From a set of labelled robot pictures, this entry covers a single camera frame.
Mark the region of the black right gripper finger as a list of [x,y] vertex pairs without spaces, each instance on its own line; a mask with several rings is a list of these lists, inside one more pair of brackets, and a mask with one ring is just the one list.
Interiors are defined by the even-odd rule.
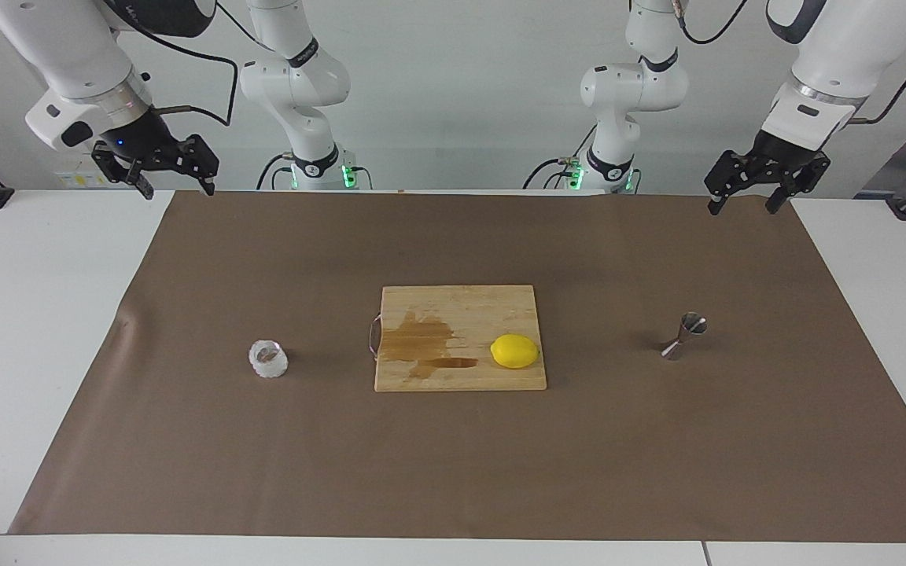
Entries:
[[142,162],[139,159],[132,159],[129,164],[123,164],[111,148],[94,148],[91,150],[91,159],[109,182],[133,187],[145,200],[152,200],[154,197],[154,187],[143,175]]
[[174,171],[197,180],[205,196],[215,194],[215,177],[219,173],[219,158],[199,135],[190,135],[175,144]]

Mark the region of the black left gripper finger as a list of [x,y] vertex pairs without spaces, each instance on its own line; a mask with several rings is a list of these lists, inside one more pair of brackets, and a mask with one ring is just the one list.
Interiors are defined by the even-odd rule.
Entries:
[[741,155],[733,150],[720,154],[704,179],[711,198],[708,204],[709,214],[719,215],[730,197],[759,184],[767,167],[766,156]]
[[791,197],[799,193],[811,193],[830,165],[831,159],[823,152],[816,152],[812,160],[795,172],[788,171],[780,164],[771,164],[768,176],[777,187],[765,201],[766,211],[775,215]]

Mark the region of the steel double jigger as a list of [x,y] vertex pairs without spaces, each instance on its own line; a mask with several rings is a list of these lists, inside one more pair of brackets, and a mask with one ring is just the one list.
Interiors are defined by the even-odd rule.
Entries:
[[680,319],[679,329],[675,338],[672,338],[659,352],[663,359],[676,361],[682,357],[686,346],[695,338],[704,336],[709,328],[709,319],[697,312],[687,312]]

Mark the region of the clear textured glass cup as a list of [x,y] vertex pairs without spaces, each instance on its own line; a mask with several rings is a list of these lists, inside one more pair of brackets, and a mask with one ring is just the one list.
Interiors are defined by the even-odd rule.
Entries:
[[249,348],[249,363],[258,377],[276,379],[287,372],[289,359],[277,341],[257,340]]

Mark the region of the wooden cutting board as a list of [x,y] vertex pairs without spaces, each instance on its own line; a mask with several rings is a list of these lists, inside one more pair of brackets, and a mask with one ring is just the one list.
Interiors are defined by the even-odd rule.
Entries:
[[[392,285],[382,288],[374,390],[544,391],[542,337],[531,285]],[[506,368],[492,344],[528,337],[538,358]]]

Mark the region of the yellow lemon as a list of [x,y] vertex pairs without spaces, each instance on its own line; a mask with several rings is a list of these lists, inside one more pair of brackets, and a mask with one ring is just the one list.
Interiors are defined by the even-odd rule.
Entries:
[[516,333],[497,336],[489,351],[493,362],[507,369],[528,368],[540,357],[539,345],[531,338]]

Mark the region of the brown paper table mat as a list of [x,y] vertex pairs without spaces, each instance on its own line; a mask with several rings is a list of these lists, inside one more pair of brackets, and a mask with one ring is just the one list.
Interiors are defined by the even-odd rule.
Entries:
[[[531,285],[547,389],[378,393],[390,285]],[[906,543],[906,405],[761,197],[179,193],[10,531]]]

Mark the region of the white wall socket box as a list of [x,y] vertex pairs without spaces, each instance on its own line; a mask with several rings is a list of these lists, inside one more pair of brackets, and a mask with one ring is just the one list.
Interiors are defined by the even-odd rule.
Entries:
[[80,160],[75,164],[64,164],[54,168],[53,174],[66,189],[112,189],[97,165]]

